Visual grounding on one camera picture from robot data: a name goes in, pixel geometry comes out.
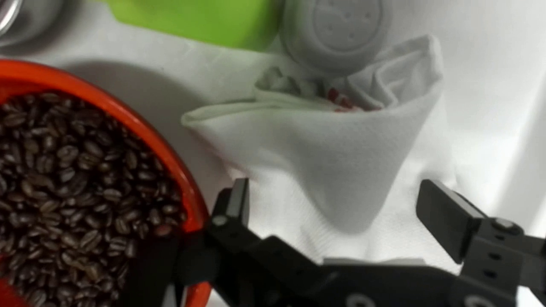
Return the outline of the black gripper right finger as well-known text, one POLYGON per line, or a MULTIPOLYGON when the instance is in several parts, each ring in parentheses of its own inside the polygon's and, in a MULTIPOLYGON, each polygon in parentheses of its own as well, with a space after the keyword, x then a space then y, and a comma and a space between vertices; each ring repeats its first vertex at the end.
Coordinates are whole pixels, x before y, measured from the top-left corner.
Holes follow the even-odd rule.
POLYGON ((546 307, 546 243, 515 222, 487 217, 434 180, 417 190, 416 217, 460 267, 450 307, 516 307, 525 287, 546 307))

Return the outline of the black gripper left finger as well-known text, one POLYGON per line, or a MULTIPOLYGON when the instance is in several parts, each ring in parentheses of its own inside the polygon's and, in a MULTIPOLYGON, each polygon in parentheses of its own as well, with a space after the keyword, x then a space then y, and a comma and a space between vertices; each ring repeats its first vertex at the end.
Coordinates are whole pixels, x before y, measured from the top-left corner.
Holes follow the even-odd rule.
POLYGON ((228 307, 315 307, 306 273, 313 265, 281 239, 248 227, 248 181, 218 193, 211 217, 184 241, 175 287, 204 284, 228 307))

